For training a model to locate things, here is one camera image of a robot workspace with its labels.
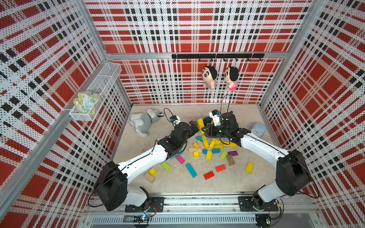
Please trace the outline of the long yellow block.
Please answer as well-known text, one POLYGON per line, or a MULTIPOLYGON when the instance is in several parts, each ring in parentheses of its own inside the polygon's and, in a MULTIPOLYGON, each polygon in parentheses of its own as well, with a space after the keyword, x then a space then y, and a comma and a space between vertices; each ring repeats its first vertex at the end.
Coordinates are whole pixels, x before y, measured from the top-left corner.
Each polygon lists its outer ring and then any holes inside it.
POLYGON ((232 148, 237 148, 237 144, 233 143, 233 142, 224 142, 223 143, 224 146, 227 146, 227 147, 232 147, 232 148))
POLYGON ((200 119, 198 119, 198 126, 199 126, 199 130, 200 130, 200 132, 201 132, 201 134, 204 134, 204 131, 203 131, 203 128, 204 128, 204 122, 203 122, 203 119, 202 118, 200 118, 200 119))

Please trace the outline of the yellow angled block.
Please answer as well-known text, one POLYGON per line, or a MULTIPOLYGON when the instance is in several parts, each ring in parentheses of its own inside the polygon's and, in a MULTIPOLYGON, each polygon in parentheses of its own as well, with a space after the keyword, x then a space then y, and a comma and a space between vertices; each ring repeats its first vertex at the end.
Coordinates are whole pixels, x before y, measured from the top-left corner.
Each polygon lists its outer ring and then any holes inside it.
POLYGON ((208 140, 207 140, 207 138, 206 138, 206 136, 202 136, 202 140, 203 140, 203 144, 204 144, 204 147, 205 148, 208 148, 209 147, 209 143, 208 143, 208 140))

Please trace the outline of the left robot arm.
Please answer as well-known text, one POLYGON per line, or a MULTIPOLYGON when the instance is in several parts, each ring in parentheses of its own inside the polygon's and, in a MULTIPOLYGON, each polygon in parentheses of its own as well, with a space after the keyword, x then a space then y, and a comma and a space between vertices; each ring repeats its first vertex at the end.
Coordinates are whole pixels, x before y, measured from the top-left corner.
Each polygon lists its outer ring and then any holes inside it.
POLYGON ((139 211, 147 211, 152 204, 152 197, 148 191, 143 187, 133 189, 128 185, 154 165, 182 152, 187 140, 199 131, 196 121, 180 122, 169 136, 157 141, 153 148, 145 153, 118 164, 108 162, 94 186, 94 193, 100 198, 105 209, 113 211, 125 204, 139 211))

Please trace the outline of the yellow block pile centre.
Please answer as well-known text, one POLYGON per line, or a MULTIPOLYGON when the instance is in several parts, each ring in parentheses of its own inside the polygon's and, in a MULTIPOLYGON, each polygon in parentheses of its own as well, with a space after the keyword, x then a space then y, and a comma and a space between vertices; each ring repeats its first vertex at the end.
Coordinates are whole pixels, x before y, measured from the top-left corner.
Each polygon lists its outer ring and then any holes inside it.
POLYGON ((213 138, 211 140, 209 148, 210 149, 223 149, 224 145, 222 144, 222 142, 220 140, 213 138))

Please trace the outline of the small teal block centre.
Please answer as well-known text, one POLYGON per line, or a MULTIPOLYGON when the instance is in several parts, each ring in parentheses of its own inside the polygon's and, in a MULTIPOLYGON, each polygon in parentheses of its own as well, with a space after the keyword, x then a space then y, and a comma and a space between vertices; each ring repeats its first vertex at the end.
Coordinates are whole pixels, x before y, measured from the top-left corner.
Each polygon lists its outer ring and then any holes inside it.
POLYGON ((212 153, 213 154, 220 154, 221 153, 221 149, 220 148, 214 148, 214 149, 212 149, 212 153))

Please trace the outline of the long teal block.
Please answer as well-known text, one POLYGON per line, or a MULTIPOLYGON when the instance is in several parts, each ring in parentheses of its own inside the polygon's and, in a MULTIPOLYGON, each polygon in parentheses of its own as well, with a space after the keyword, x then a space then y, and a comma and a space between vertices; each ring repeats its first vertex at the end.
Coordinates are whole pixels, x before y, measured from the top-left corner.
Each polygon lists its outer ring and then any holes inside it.
POLYGON ((190 163, 186 164, 185 167, 187 168, 188 172, 191 174, 193 178, 197 176, 197 172, 190 163))

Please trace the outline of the small yellow cube near-left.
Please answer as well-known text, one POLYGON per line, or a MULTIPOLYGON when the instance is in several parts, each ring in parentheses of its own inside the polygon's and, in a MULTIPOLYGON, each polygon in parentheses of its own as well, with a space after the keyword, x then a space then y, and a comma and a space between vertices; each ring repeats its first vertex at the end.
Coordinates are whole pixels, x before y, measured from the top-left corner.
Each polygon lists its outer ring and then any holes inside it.
POLYGON ((156 170, 154 168, 150 169, 149 170, 149 173, 152 175, 152 176, 155 176, 156 175, 156 170))

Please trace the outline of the red block right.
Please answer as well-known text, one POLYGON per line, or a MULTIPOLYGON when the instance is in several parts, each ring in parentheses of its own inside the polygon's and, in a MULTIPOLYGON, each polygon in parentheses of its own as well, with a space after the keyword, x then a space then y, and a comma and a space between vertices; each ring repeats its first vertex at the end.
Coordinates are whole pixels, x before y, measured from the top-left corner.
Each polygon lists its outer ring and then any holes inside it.
POLYGON ((216 166, 215 169, 216 169, 216 172, 219 173, 219 172, 226 170, 226 166, 224 164, 222 164, 222 165, 216 166))

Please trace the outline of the red block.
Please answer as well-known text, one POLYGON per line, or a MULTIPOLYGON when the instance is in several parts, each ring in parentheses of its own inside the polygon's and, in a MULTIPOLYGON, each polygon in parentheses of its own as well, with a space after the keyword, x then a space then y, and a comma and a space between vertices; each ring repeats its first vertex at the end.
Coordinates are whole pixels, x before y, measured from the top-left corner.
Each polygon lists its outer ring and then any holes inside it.
POLYGON ((208 179, 210 179, 210 178, 214 177, 214 176, 215 176, 215 174, 214 174, 214 172, 213 172, 213 171, 210 171, 210 172, 208 172, 208 173, 204 174, 203 176, 204 176, 204 179, 205 179, 205 180, 208 180, 208 179))
POLYGON ((216 169, 216 172, 219 173, 219 172, 226 170, 226 166, 224 164, 222 164, 222 165, 216 166, 215 169, 216 169))

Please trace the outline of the yellow block far right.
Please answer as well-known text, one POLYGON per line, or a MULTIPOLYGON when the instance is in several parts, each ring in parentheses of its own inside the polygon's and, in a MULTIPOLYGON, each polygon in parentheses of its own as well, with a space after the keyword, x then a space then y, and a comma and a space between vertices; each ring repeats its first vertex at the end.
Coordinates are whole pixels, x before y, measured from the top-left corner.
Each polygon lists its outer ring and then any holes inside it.
POLYGON ((251 173, 253 170, 254 164, 249 162, 246 168, 246 172, 251 173))

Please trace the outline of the red block left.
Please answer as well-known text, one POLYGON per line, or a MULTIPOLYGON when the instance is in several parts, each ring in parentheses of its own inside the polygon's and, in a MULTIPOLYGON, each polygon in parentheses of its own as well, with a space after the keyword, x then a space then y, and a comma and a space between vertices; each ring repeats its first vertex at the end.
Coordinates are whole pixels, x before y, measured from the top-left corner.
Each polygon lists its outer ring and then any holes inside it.
POLYGON ((215 174, 214 174, 214 172, 213 172, 213 171, 210 171, 210 172, 208 172, 208 173, 204 174, 203 176, 204 176, 204 179, 205 179, 205 180, 208 180, 208 179, 210 179, 210 178, 214 177, 214 176, 215 176, 215 174))

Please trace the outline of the pink-shirt hanging plush doll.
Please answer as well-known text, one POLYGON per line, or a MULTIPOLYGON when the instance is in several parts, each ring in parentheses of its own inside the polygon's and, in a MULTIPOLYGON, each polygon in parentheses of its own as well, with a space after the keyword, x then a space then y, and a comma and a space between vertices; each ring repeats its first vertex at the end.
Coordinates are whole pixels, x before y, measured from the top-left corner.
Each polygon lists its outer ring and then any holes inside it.
POLYGON ((224 79, 230 91, 235 91, 238 87, 239 71, 236 67, 230 66, 224 72, 224 79))

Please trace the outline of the yellow-green packet in basket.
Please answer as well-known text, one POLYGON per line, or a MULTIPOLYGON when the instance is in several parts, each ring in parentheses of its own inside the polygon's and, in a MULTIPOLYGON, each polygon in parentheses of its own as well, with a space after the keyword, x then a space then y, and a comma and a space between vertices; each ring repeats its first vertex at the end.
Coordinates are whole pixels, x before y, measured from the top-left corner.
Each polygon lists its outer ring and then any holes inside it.
POLYGON ((95 114, 95 105, 100 100, 98 94, 91 91, 78 92, 78 97, 73 99, 74 110, 79 114, 95 114))

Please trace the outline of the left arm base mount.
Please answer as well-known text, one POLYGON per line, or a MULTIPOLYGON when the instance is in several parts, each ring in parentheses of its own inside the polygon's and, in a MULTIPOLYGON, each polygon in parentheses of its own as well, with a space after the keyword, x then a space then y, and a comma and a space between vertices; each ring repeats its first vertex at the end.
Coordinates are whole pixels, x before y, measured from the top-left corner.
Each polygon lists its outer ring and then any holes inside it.
POLYGON ((126 205, 126 213, 137 213, 137 212, 162 212, 164 208, 164 197, 151 197, 139 207, 134 205, 126 205))

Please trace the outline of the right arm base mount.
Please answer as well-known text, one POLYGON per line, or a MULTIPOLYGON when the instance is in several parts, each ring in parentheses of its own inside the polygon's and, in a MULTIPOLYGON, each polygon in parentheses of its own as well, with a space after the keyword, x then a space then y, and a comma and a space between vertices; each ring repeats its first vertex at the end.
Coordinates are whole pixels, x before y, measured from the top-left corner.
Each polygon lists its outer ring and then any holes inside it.
POLYGON ((264 202, 257 196, 240 196, 238 197, 240 211, 257 211, 257 212, 276 212, 279 211, 278 204, 275 200, 264 202))

